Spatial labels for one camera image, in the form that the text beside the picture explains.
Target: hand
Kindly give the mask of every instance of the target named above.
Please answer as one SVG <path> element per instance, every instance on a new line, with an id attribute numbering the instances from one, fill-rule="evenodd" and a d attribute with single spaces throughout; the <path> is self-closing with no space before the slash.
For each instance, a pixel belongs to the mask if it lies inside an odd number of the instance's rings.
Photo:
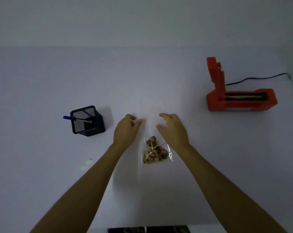
<path id="1" fill-rule="evenodd" d="M 114 144 L 121 145 L 127 149 L 133 143 L 143 119 L 139 119 L 136 123 L 132 120 L 136 120 L 136 117 L 131 114 L 126 114 L 125 118 L 119 121 L 114 131 Z"/>
<path id="2" fill-rule="evenodd" d="M 163 117 L 167 122 L 167 128 L 161 125 L 156 125 L 156 128 L 167 144 L 177 153 L 184 148 L 188 148 L 190 142 L 188 140 L 187 131 L 178 116 L 175 114 L 161 113 L 160 117 Z"/>

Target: person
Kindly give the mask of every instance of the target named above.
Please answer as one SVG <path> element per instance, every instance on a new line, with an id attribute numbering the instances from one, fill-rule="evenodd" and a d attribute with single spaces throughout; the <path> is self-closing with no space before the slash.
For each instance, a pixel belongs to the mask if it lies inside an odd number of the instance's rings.
<path id="1" fill-rule="evenodd" d="M 286 232 L 191 146 L 177 115 L 161 113 L 159 116 L 164 118 L 167 127 L 156 125 L 156 128 L 184 161 L 227 232 Z M 88 231 L 118 160 L 135 140 L 143 122 L 135 120 L 135 116 L 127 114 L 117 124 L 113 143 L 106 153 L 52 206 L 31 233 Z"/>

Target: power cord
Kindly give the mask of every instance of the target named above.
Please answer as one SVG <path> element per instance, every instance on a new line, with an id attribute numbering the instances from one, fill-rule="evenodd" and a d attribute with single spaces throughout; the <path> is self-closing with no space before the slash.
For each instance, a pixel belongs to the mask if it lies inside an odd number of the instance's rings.
<path id="1" fill-rule="evenodd" d="M 288 74 L 288 73 L 277 74 L 277 75 L 275 75 L 273 77 L 269 77 L 269 78 L 274 78 L 274 77 L 277 77 L 277 76 L 280 76 L 280 75 L 285 75 L 285 74 L 288 75 L 289 76 L 289 79 L 291 80 L 291 75 Z M 237 83 L 242 83 L 243 81 L 248 80 L 248 79 L 269 79 L 269 78 L 245 78 L 244 80 L 241 80 L 241 81 L 236 82 L 236 83 L 226 84 L 226 86 L 233 85 L 233 84 L 237 84 Z"/>

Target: forearm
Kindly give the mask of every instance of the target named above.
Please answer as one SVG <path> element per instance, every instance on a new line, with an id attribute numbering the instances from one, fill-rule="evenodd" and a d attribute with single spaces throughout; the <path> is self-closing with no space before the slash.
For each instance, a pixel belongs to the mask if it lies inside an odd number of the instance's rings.
<path id="1" fill-rule="evenodd" d="M 178 152 L 227 232 L 285 232 L 256 202 L 192 146 Z"/>
<path id="2" fill-rule="evenodd" d="M 113 144 L 46 213 L 31 231 L 87 232 L 125 147 Z"/>

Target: person's left hand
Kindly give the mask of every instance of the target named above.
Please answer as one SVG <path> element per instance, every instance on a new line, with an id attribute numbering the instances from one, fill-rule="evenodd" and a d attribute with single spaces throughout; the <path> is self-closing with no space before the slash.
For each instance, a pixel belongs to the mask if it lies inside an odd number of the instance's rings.
<path id="1" fill-rule="evenodd" d="M 136 123 L 133 120 L 136 120 L 135 116 L 126 114 L 125 118 L 119 121 L 114 132 L 114 144 L 122 145 L 127 149 L 133 143 L 143 119 L 139 119 Z"/>

